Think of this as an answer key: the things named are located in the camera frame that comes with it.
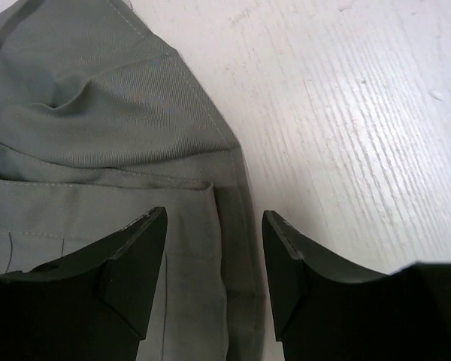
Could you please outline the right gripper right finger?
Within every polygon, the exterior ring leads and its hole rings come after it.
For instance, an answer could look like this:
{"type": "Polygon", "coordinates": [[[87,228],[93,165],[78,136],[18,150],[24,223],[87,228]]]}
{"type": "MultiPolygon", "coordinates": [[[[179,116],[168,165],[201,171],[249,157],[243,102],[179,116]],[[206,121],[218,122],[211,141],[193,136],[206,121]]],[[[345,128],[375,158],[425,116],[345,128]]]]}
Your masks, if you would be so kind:
{"type": "Polygon", "coordinates": [[[451,360],[451,263],[385,275],[316,243],[275,211],[262,238],[287,360],[451,360]]]}

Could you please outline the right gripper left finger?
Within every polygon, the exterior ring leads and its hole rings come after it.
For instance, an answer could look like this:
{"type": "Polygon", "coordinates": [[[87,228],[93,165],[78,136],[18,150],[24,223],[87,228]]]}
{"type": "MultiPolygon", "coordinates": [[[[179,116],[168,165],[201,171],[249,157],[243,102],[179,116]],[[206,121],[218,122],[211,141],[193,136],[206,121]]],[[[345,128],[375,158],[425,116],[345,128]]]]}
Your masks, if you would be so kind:
{"type": "Polygon", "coordinates": [[[146,338],[168,217],[127,227],[30,272],[0,274],[0,360],[134,360],[146,338]]]}

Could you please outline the grey pleated skirt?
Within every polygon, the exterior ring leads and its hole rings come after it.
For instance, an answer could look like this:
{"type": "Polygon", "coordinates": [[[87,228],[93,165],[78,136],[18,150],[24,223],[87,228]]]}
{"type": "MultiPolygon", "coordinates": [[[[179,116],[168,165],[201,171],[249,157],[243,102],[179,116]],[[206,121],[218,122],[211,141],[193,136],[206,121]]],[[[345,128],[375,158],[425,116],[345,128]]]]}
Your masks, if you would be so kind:
{"type": "Polygon", "coordinates": [[[168,214],[141,360],[259,360],[265,296],[241,146],[122,1],[0,13],[0,274],[168,214]]]}

